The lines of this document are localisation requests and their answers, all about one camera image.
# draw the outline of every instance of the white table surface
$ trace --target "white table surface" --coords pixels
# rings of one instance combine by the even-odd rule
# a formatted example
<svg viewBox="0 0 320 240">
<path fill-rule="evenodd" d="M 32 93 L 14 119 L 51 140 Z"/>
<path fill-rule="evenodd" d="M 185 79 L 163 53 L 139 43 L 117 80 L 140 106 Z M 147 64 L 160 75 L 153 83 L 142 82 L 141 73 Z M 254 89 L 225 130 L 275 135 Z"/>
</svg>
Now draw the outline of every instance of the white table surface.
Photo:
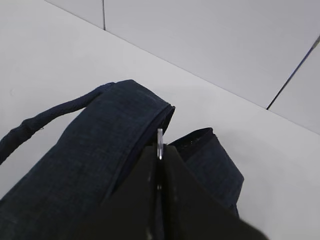
<svg viewBox="0 0 320 240">
<path fill-rule="evenodd" d="M 320 136 L 43 0 L 0 7 L 0 136 L 107 82 L 134 79 L 176 106 L 173 141 L 213 127 L 245 177 L 241 217 L 272 240 L 320 238 Z M 0 166 L 3 196 L 77 113 L 36 133 Z"/>
</svg>

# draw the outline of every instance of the white wall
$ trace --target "white wall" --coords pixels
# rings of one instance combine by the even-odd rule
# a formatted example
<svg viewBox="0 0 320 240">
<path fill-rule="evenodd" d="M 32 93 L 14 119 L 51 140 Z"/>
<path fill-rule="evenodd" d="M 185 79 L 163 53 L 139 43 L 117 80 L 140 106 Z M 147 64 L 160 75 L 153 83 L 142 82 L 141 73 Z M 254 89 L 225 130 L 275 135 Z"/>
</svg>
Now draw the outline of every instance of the white wall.
<svg viewBox="0 0 320 240">
<path fill-rule="evenodd" d="M 320 32 L 318 0 L 104 0 L 106 30 L 267 107 Z"/>
<path fill-rule="evenodd" d="M 104 29 L 104 0 L 46 0 L 67 12 Z"/>
<path fill-rule="evenodd" d="M 320 46 L 275 100 L 270 110 L 320 134 Z"/>
</svg>

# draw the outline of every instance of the bag handle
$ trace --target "bag handle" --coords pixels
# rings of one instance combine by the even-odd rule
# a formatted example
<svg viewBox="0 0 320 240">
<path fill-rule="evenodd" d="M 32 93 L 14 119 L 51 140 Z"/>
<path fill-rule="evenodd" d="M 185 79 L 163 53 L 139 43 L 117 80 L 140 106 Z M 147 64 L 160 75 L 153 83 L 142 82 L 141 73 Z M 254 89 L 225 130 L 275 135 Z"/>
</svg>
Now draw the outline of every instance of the bag handle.
<svg viewBox="0 0 320 240">
<path fill-rule="evenodd" d="M 74 100 L 54 106 L 38 115 L 25 119 L 20 126 L 13 128 L 0 141 L 0 165 L 12 154 L 21 144 L 30 139 L 33 134 L 65 114 L 73 113 L 87 107 L 95 98 L 103 94 L 114 82 L 101 85 L 93 91 L 78 97 Z"/>
</svg>

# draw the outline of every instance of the denim texture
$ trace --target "denim texture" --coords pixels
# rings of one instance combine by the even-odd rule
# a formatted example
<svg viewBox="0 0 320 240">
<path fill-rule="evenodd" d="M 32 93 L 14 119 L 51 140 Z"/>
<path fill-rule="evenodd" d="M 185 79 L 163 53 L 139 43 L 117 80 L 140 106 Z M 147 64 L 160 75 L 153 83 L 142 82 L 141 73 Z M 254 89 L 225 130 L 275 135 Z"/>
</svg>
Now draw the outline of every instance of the denim texture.
<svg viewBox="0 0 320 240">
<path fill-rule="evenodd" d="M 0 141 L 4 161 L 54 118 L 86 107 L 56 145 L 0 200 L 0 240 L 69 239 L 79 222 L 111 196 L 133 150 L 149 141 L 140 139 L 170 107 L 133 80 L 97 89 L 40 113 L 27 121 L 28 127 L 22 122 Z M 172 144 L 203 187 L 224 207 L 236 209 L 243 177 L 212 129 L 211 137 L 203 130 L 200 133 L 206 137 L 196 134 L 196 141 L 189 144 L 185 138 Z"/>
</svg>

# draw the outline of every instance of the dark blue fabric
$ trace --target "dark blue fabric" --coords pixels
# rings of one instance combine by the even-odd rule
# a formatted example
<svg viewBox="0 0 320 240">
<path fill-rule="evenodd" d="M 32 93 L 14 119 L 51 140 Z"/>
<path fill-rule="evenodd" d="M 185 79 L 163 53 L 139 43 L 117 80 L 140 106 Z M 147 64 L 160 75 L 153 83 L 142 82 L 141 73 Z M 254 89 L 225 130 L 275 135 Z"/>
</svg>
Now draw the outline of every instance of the dark blue fabric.
<svg viewBox="0 0 320 240">
<path fill-rule="evenodd" d="M 24 120 L 20 126 L 12 129 L 0 141 L 0 165 L 14 152 L 21 144 L 32 137 L 38 130 L 50 123 L 55 118 L 73 113 L 88 106 L 92 100 L 104 93 L 114 83 L 110 82 L 97 87 L 95 90 L 75 100 L 54 106 L 37 116 Z"/>
<path fill-rule="evenodd" d="M 196 130 L 171 143 L 199 183 L 223 207 L 238 216 L 237 201 L 244 177 L 212 128 Z"/>
<path fill-rule="evenodd" d="M 132 80 L 111 85 L 3 197 L 0 239 L 69 239 L 110 196 L 136 142 L 167 106 Z"/>
<path fill-rule="evenodd" d="M 69 239 L 121 184 L 140 149 L 173 113 L 169 103 L 133 80 L 106 84 L 23 121 L 1 140 L 0 159 L 54 118 L 83 107 L 56 145 L 1 199 L 1 240 Z M 235 213 L 243 176 L 212 129 L 172 144 L 204 188 Z"/>
</svg>

